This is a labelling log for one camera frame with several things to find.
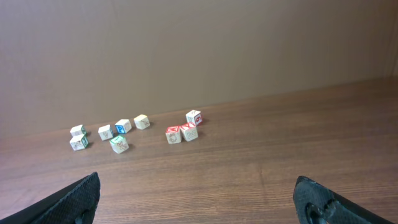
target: white cube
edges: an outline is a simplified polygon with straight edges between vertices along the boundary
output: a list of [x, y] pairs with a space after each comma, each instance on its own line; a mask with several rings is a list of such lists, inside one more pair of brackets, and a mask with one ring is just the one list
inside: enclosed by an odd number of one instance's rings
[[136, 127], [141, 130], [148, 128], [150, 125], [148, 116], [143, 115], [143, 114], [134, 118], [134, 122], [136, 124]]
[[70, 134], [72, 135], [72, 136], [77, 136], [77, 135], [81, 135], [81, 134], [86, 134], [86, 130], [85, 130], [85, 127], [81, 124], [81, 125], [78, 125], [78, 126], [75, 126], [75, 127], [73, 127], [71, 130], [70, 130]]
[[88, 140], [84, 134], [74, 136], [69, 143], [74, 151], [85, 149], [88, 146]]
[[181, 142], [181, 132], [179, 126], [172, 126], [166, 129], [166, 137], [169, 144]]
[[98, 128], [98, 134], [101, 137], [102, 141], [113, 138], [111, 125], [108, 124], [106, 126]]
[[198, 137], [197, 126], [192, 122], [181, 125], [180, 129], [186, 141], [192, 141]]
[[112, 138], [109, 142], [111, 143], [113, 151], [118, 154], [126, 151], [129, 148], [129, 144], [127, 143], [126, 138], [123, 136], [116, 136], [115, 138]]
[[198, 125], [202, 122], [200, 111], [191, 110], [189, 113], [185, 115], [187, 117], [187, 122], [192, 122], [195, 125]]
[[114, 126], [120, 134], [126, 134], [131, 130], [131, 123], [128, 119], [121, 119]]

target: gray wall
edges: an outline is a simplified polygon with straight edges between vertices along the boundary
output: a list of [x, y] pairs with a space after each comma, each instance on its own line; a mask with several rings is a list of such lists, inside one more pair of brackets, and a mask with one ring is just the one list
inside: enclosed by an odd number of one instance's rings
[[1, 1], [0, 136], [382, 77], [397, 9], [396, 0]]

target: toy block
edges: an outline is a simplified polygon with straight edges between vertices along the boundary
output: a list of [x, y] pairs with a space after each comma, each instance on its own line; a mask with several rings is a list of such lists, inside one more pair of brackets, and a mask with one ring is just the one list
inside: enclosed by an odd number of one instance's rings
[[85, 149], [88, 146], [87, 137], [84, 134], [80, 134], [78, 136], [74, 136], [70, 141], [70, 145], [72, 146], [74, 151]]
[[186, 141], [191, 141], [198, 137], [197, 126], [192, 122], [188, 122], [187, 124], [181, 125], [180, 129], [182, 132], [182, 137]]
[[114, 126], [120, 134], [126, 134], [131, 130], [131, 123], [128, 119], [121, 119]]
[[86, 134], [86, 133], [87, 132], [85, 130], [85, 127], [82, 124], [78, 125], [78, 126], [75, 126], [75, 127], [73, 127], [70, 130], [70, 134], [72, 135], [72, 137], [73, 136], [78, 136], [78, 135], [81, 135], [81, 134]]
[[102, 141], [113, 138], [111, 125], [108, 124], [106, 126], [98, 128], [98, 134], [101, 137]]
[[169, 144], [181, 142], [181, 132], [179, 126], [172, 126], [166, 129], [166, 137]]
[[192, 122], [195, 125], [198, 125], [202, 122], [200, 111], [191, 110], [189, 113], [185, 115], [187, 117], [187, 122]]
[[150, 125], [148, 116], [143, 115], [143, 114], [134, 118], [134, 122], [136, 124], [136, 127], [141, 130], [148, 128]]
[[110, 141], [112, 149], [114, 152], [120, 154], [126, 151], [129, 148], [129, 144], [124, 136], [116, 136], [112, 138]]

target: plain backdrop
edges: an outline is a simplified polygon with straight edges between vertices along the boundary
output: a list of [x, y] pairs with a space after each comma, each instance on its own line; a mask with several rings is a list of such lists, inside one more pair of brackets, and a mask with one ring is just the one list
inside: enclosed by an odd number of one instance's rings
[[0, 137], [383, 77], [397, 11], [396, 0], [0, 1]]

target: cube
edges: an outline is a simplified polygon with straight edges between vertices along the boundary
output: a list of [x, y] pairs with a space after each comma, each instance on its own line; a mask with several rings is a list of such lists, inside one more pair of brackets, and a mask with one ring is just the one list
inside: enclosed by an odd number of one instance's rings
[[180, 129], [186, 141], [192, 141], [198, 137], [197, 126], [192, 122], [181, 125]]
[[88, 140], [84, 134], [74, 136], [69, 143], [74, 151], [85, 149], [88, 146]]
[[120, 134], [126, 134], [131, 130], [131, 123], [128, 119], [121, 119], [114, 126]]
[[185, 115], [187, 117], [187, 122], [192, 122], [195, 125], [198, 125], [202, 122], [200, 111], [191, 110], [189, 113]]
[[129, 148], [129, 144], [124, 136], [116, 136], [112, 138], [110, 141], [112, 149], [114, 152], [120, 154], [126, 151]]
[[102, 141], [113, 138], [111, 125], [108, 124], [106, 126], [98, 128], [98, 134], [101, 137]]
[[166, 137], [169, 144], [181, 142], [180, 126], [172, 126], [166, 129]]
[[75, 127], [73, 127], [70, 130], [70, 134], [72, 135], [72, 137], [73, 136], [78, 136], [78, 135], [81, 135], [81, 134], [86, 134], [86, 133], [87, 132], [85, 130], [85, 127], [82, 124], [78, 125], [78, 126], [75, 126]]
[[148, 128], [150, 125], [148, 116], [143, 115], [143, 114], [134, 118], [134, 122], [136, 124], [136, 127], [141, 130]]

